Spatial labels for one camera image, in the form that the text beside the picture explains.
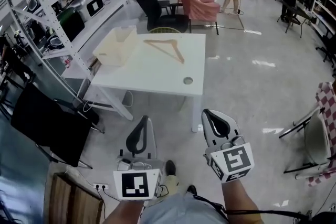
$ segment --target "checkered cushion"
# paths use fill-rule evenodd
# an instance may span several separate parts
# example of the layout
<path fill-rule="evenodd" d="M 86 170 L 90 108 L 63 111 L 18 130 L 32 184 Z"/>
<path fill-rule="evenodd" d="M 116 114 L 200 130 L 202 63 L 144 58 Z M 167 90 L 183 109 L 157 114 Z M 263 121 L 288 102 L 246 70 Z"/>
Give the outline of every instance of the checkered cushion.
<path fill-rule="evenodd" d="M 322 115 L 327 128 L 330 145 L 329 155 L 331 157 L 336 154 L 336 95 L 330 82 L 319 84 L 319 88 L 316 92 L 316 100 L 319 107 L 324 108 Z M 308 178 L 309 186 L 315 186 L 334 175 L 336 175 L 335 159 L 330 162 L 328 168 L 325 169 L 321 175 Z"/>

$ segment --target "white metal shelving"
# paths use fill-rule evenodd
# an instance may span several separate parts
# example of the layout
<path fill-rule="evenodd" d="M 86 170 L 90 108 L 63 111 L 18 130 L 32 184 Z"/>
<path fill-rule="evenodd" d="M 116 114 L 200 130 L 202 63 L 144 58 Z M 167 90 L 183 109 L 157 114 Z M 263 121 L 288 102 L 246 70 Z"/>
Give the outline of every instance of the white metal shelving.
<path fill-rule="evenodd" d="M 331 4 L 333 4 L 336 7 L 336 3 L 333 0 L 325 0 L 326 2 L 329 2 Z M 336 33 L 336 27 L 333 26 L 330 22 L 328 22 L 325 18 L 323 18 L 322 15 L 316 13 L 314 11 L 314 8 L 316 6 L 320 6 L 326 13 L 328 13 L 330 15 L 330 17 L 334 20 L 334 24 L 336 26 L 336 16 L 333 14 L 332 11 L 330 11 L 320 0 L 314 0 L 313 3 L 313 7 L 312 7 L 312 11 L 313 13 L 316 15 L 317 17 L 317 22 L 316 24 L 311 24 L 312 27 L 321 35 L 328 35 L 328 33 L 331 33 L 333 35 L 335 35 Z M 320 24 L 324 25 L 323 28 L 325 28 L 327 31 L 323 31 L 320 27 Z"/>
<path fill-rule="evenodd" d="M 52 73 L 52 75 L 77 99 L 84 101 L 78 97 L 76 93 L 66 82 L 67 79 L 81 79 L 82 86 L 85 81 L 91 81 L 94 73 L 89 66 L 92 62 L 92 52 L 97 47 L 99 42 L 106 36 L 106 34 L 116 26 L 135 25 L 139 22 L 138 18 L 141 13 L 140 7 L 135 8 L 137 4 L 129 4 L 132 0 L 103 0 L 104 8 L 93 18 L 85 22 L 85 28 L 78 34 L 78 36 L 70 42 L 64 30 L 62 29 L 56 14 L 52 8 L 58 0 L 39 0 L 41 7 L 34 12 L 34 14 L 27 14 L 27 12 L 13 6 L 11 0 L 7 0 L 11 7 L 11 14 L 20 27 L 23 35 L 27 38 L 29 45 L 32 47 L 34 53 Z M 36 15 L 43 10 L 44 18 L 39 18 Z M 64 48 L 60 50 L 53 50 L 44 55 L 38 50 L 37 46 L 29 37 L 24 25 L 20 22 L 18 13 L 29 15 L 30 18 L 36 19 L 41 23 L 49 25 L 58 35 L 62 41 Z M 70 67 L 65 69 L 62 74 L 58 74 L 48 59 L 67 56 L 72 57 Z M 117 111 L 128 120 L 132 120 L 132 114 L 122 104 L 122 100 L 126 94 L 125 90 L 105 89 L 102 87 L 89 86 L 84 96 L 85 100 L 94 102 L 90 103 L 94 108 L 107 109 L 110 111 Z"/>

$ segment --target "white box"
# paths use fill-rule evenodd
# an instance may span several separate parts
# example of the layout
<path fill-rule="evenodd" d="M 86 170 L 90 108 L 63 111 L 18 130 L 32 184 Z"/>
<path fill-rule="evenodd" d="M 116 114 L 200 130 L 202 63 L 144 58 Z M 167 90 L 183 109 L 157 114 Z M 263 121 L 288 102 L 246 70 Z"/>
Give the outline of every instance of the white box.
<path fill-rule="evenodd" d="M 128 26 L 112 29 L 93 51 L 93 55 L 102 65 L 124 65 L 138 41 L 136 28 L 136 26 Z"/>

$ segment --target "cable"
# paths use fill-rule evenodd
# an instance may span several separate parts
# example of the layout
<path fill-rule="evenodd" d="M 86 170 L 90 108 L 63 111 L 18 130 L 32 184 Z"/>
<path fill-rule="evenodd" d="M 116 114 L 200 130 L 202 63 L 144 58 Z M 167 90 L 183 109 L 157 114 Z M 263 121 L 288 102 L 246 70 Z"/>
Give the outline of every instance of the cable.
<path fill-rule="evenodd" d="M 111 195 L 109 195 L 109 194 L 107 194 L 107 193 L 105 192 L 105 186 L 103 186 L 102 189 L 103 189 L 103 192 L 104 192 L 107 196 L 109 196 L 110 198 L 112 198 L 112 199 L 114 199 L 114 200 L 120 202 L 120 200 L 114 198 L 113 196 L 111 196 Z"/>
<path fill-rule="evenodd" d="M 106 216 L 105 216 L 106 204 L 105 204 L 105 201 L 104 201 L 103 197 L 100 195 L 100 193 L 99 193 L 99 191 L 98 191 L 98 185 L 96 186 L 96 190 L 97 190 L 97 192 L 98 192 L 99 197 L 100 197 L 100 198 L 102 199 L 102 201 L 103 201 L 103 205 L 104 205 L 104 219 L 106 219 Z"/>
<path fill-rule="evenodd" d="M 328 198 L 329 198 L 329 196 L 330 196 L 332 190 L 334 189 L 335 185 L 336 185 L 336 182 L 335 182 L 335 184 L 332 186 L 332 188 L 331 188 L 331 190 L 330 190 L 330 192 L 329 192 L 327 198 L 325 199 L 323 205 L 322 205 L 321 208 L 317 211 L 317 213 L 315 214 L 315 216 L 319 213 L 319 211 L 320 211 L 320 210 L 322 209 L 322 207 L 325 205 L 325 203 L 326 203 L 326 201 L 328 200 Z"/>

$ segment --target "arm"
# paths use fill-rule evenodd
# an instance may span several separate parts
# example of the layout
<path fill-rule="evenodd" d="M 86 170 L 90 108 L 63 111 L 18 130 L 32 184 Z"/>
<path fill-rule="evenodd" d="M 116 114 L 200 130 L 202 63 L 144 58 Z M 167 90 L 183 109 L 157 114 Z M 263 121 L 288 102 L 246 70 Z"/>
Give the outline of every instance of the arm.
<path fill-rule="evenodd" d="M 143 201 L 121 201 L 103 224 L 137 224 Z"/>
<path fill-rule="evenodd" d="M 247 195 L 240 180 L 222 184 L 226 210 L 258 210 L 256 204 Z M 260 214 L 228 215 L 231 224 L 263 224 Z"/>

